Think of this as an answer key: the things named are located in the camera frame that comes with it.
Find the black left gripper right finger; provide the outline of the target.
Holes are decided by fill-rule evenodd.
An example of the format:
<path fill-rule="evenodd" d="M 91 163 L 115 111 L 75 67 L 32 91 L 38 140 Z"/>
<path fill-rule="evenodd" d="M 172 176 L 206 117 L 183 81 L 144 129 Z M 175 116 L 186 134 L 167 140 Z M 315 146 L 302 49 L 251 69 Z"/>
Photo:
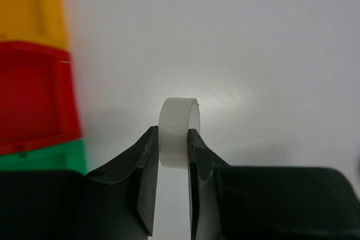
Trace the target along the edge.
<path fill-rule="evenodd" d="M 233 239 L 233 194 L 221 179 L 230 165 L 196 129 L 187 132 L 191 239 Z"/>

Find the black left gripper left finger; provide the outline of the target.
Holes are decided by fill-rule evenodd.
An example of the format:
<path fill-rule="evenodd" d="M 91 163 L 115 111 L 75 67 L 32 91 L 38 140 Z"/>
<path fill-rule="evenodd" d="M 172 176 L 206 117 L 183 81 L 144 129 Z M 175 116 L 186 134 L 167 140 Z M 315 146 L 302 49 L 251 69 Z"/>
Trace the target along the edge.
<path fill-rule="evenodd" d="M 86 175 L 86 237 L 150 237 L 158 180 L 158 127 Z"/>

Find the white translucent tape roll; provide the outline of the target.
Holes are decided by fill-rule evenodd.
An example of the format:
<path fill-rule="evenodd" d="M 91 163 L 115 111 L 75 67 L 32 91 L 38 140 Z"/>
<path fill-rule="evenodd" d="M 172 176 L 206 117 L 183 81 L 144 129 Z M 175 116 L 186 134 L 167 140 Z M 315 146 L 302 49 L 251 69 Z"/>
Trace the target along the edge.
<path fill-rule="evenodd" d="M 164 167 L 187 168 L 187 133 L 200 131 L 200 109 L 195 98 L 167 98 L 159 115 L 159 158 Z"/>

